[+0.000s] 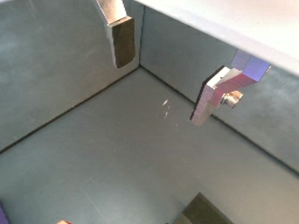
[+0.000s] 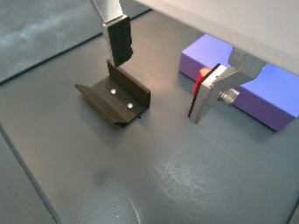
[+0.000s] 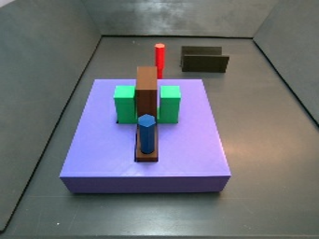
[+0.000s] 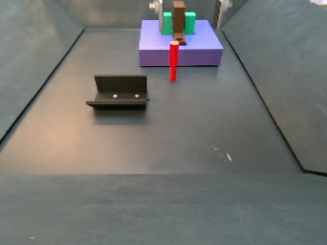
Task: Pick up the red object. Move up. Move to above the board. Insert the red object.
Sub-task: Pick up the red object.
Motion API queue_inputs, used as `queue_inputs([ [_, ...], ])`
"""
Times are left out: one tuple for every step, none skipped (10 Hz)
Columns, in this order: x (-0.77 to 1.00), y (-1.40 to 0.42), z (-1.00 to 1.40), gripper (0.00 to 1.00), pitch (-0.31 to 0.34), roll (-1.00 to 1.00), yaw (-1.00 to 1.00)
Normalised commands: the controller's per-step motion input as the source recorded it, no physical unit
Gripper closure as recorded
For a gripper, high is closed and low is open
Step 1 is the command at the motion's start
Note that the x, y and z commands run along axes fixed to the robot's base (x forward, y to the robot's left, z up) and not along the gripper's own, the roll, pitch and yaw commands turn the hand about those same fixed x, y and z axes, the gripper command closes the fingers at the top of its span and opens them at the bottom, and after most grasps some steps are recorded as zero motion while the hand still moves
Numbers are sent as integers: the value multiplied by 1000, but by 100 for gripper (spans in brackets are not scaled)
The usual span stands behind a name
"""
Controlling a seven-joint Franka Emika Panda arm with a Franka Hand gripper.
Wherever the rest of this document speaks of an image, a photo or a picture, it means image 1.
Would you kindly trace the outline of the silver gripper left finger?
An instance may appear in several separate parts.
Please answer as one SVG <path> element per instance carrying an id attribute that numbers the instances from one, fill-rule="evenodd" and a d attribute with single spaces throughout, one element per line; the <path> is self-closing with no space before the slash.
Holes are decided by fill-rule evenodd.
<path id="1" fill-rule="evenodd" d="M 93 1 L 107 25 L 107 38 L 115 67 L 121 68 L 136 56 L 135 20 L 127 15 L 123 0 Z"/>

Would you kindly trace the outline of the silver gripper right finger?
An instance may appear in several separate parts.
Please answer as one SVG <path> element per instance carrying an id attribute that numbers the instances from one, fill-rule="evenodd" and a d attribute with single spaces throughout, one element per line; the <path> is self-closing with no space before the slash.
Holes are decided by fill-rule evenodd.
<path id="1" fill-rule="evenodd" d="M 221 66 L 201 84 L 191 122 L 203 125 L 219 105 L 233 108 L 243 97 L 239 90 L 259 82 L 269 67 L 268 62 L 236 50 L 231 67 Z"/>

